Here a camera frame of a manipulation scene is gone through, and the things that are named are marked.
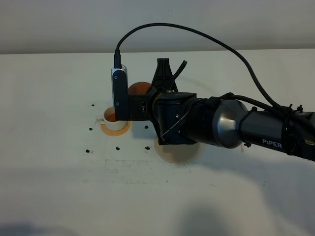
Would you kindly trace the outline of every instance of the white cup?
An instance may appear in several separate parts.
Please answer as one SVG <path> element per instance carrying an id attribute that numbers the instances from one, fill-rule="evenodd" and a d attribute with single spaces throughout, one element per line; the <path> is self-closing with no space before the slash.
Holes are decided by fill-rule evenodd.
<path id="1" fill-rule="evenodd" d="M 118 120 L 118 121 L 108 121 L 107 118 L 111 115 L 111 114 L 114 114 L 115 113 L 115 110 L 113 107 L 110 107 L 108 108 L 104 114 L 100 115 L 100 116 L 97 116 L 96 117 L 96 121 L 97 123 L 99 124 L 105 124 L 106 127 L 109 129 L 109 130 L 112 130 L 112 131 L 118 131 L 118 130 L 121 130 L 123 129 L 126 125 L 127 125 L 127 121 L 126 120 Z"/>

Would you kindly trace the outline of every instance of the robotic arm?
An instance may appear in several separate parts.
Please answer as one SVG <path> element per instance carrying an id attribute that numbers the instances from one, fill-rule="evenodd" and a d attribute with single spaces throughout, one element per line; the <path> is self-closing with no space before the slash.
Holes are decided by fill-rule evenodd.
<path id="1" fill-rule="evenodd" d="M 120 44 L 132 33 L 151 26 L 169 26 L 195 32 L 233 52 L 247 66 L 258 89 L 272 105 L 253 99 L 225 94 L 221 97 L 197 98 L 195 93 L 179 92 L 175 79 L 186 61 L 173 75 L 168 59 L 157 59 L 157 70 L 146 94 L 127 92 L 127 69 L 121 65 Z M 154 23 L 129 32 L 118 43 L 112 69 L 113 102 L 117 120 L 150 120 L 160 145 L 195 144 L 202 142 L 224 148 L 235 148 L 242 142 L 285 152 L 315 161 L 315 115 L 296 111 L 273 101 L 261 87 L 248 62 L 234 49 L 194 29 Z M 241 101 L 254 105 L 248 111 Z"/>

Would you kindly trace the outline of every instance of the table surface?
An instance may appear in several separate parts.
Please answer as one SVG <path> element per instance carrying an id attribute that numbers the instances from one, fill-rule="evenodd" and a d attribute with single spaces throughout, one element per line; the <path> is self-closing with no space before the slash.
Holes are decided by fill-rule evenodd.
<path id="1" fill-rule="evenodd" d="M 314 49 L 241 53 L 274 100 L 315 110 Z M 173 71 L 188 61 L 180 91 L 266 102 L 225 51 L 122 54 L 129 84 L 150 82 L 157 58 Z M 112 65 L 113 54 L 0 55 L 1 236 L 315 235 L 313 162 L 202 145 L 197 159 L 171 164 L 148 121 L 102 133 Z"/>

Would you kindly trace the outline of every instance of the circular base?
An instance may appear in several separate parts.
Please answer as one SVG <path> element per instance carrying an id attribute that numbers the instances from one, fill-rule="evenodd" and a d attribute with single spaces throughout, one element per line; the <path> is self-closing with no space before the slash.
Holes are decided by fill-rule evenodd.
<path id="1" fill-rule="evenodd" d="M 100 128 L 102 129 L 102 131 L 109 135 L 109 136 L 119 136 L 122 135 L 124 133 L 126 133 L 129 130 L 130 127 L 130 121 L 127 121 L 127 124 L 124 128 L 122 128 L 121 130 L 117 130 L 117 131 L 113 131 L 107 128 L 107 126 L 105 124 L 101 124 Z"/>
<path id="2" fill-rule="evenodd" d="M 181 163 L 196 158 L 201 151 L 201 144 L 193 145 L 159 145 L 158 138 L 154 140 L 154 147 L 158 155 L 170 163 Z"/>

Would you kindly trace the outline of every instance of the white wall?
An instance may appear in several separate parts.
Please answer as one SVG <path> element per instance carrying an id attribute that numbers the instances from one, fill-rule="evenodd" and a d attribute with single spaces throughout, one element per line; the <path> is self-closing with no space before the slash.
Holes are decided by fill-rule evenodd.
<path id="1" fill-rule="evenodd" d="M 1 0 L 0 53 L 112 52 L 153 22 L 203 31 L 236 47 L 314 48 L 314 0 Z M 125 52 L 216 50 L 178 29 L 144 29 Z"/>

